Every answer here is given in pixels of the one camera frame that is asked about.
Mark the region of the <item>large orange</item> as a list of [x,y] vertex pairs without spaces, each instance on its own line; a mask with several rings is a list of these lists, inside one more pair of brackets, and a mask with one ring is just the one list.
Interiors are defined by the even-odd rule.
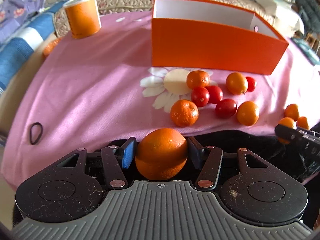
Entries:
[[168,180],[178,174],[188,158],[187,140],[172,128],[160,128],[138,144],[135,163],[149,180]]

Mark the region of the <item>small mandarin edge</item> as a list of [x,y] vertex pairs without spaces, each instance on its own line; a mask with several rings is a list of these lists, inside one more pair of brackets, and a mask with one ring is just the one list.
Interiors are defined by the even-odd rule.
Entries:
[[306,129],[306,130],[310,129],[310,126],[309,126],[309,123],[308,123],[308,119],[305,116],[300,116],[297,119],[296,126],[300,127],[300,128],[303,128],[303,129]]

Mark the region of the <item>small mandarin far right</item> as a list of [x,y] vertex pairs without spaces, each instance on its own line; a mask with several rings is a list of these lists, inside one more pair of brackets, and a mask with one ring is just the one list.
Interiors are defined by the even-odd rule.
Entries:
[[293,119],[294,121],[297,121],[298,118],[300,117],[298,105],[294,103],[288,105],[284,111],[284,115],[285,117],[288,117]]

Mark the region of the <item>smooth orange right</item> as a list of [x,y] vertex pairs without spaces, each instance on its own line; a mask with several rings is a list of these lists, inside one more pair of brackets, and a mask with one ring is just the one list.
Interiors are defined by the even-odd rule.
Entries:
[[258,106],[253,101],[243,102],[237,110],[236,118],[244,126],[252,126],[259,119]]

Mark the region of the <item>red cherry tomato far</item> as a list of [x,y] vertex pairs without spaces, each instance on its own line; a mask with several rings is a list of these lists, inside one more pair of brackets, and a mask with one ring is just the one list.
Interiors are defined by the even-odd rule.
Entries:
[[247,76],[246,80],[248,83],[247,91],[253,92],[256,89],[257,81],[253,77],[250,77],[250,76]]

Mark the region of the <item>red cherry tomato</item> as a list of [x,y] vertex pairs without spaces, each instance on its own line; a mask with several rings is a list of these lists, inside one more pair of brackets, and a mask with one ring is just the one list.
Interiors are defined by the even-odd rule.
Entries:
[[237,110],[237,104],[233,99],[223,99],[216,104],[215,115],[219,119],[231,118]]
[[204,107],[209,102],[210,94],[204,87],[195,87],[191,92],[191,101],[197,107]]
[[246,80],[248,83],[247,91],[253,92],[256,89],[257,81],[253,77],[250,77],[250,76],[247,76]]
[[223,91],[219,86],[208,86],[206,89],[209,92],[209,103],[217,104],[223,98]]

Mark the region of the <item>teal paperback book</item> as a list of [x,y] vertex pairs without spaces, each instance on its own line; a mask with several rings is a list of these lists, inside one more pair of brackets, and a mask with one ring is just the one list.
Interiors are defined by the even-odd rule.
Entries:
[[304,56],[313,66],[319,66],[318,55],[303,39],[292,37],[291,41],[300,49],[300,51],[304,54]]

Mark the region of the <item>red cherry tomato front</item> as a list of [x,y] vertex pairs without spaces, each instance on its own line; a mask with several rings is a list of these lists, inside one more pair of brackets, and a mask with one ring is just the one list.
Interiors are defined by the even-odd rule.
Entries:
[[237,104],[233,99],[223,99],[216,104],[215,115],[219,119],[231,118],[237,110]]

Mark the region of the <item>pink floral table cloth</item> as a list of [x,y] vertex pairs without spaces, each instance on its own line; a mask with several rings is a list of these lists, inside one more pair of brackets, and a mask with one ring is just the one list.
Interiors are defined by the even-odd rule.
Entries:
[[[1,164],[6,182],[23,181],[77,148],[94,151],[117,139],[142,139],[172,127],[170,109],[189,94],[167,89],[164,79],[188,74],[187,68],[151,65],[151,12],[134,22],[101,18],[95,35],[76,40],[66,35],[35,75],[16,113]],[[236,118],[217,119],[214,106],[200,109],[186,136],[237,129],[272,135],[287,105],[298,105],[313,126],[319,122],[319,73],[294,44],[289,44],[274,72],[256,75],[254,92],[235,96],[237,104],[253,101],[258,122],[240,125]]]

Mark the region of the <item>dark green puffer jacket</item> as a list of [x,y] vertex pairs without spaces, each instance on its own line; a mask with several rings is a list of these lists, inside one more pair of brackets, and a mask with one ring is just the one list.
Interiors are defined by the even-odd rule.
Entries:
[[306,33],[319,34],[319,4],[316,0],[295,0]]

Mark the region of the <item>white cloth covered side table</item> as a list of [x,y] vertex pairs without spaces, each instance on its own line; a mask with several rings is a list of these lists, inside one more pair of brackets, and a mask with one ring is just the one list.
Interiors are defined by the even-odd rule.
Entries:
[[285,37],[295,33],[305,34],[304,23],[299,14],[284,0],[254,0],[260,4],[267,15],[273,16],[273,27]]

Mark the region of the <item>orange lid under cloth edge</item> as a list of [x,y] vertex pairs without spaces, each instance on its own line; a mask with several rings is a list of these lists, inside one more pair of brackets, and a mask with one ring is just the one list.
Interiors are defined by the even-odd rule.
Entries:
[[55,40],[49,42],[46,47],[44,48],[42,55],[46,59],[50,53],[53,51],[53,49],[59,44],[59,42],[62,40],[62,37],[56,38]]

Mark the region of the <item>blue striped blanket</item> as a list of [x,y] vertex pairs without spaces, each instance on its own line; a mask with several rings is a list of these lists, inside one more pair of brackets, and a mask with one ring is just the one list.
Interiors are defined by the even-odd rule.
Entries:
[[1,93],[39,46],[55,31],[54,14],[66,0],[54,3],[49,9],[27,20],[1,45]]

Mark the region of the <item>orange paper cup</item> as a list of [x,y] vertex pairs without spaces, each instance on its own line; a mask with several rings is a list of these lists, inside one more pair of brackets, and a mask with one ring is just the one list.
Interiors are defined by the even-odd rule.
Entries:
[[97,0],[69,0],[63,5],[74,39],[82,39],[101,29]]

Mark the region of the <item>purple floral bedsheet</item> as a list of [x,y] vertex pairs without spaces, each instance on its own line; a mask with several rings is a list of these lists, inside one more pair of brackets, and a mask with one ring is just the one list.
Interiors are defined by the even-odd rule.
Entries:
[[44,7],[45,0],[4,0],[1,3],[1,44]]

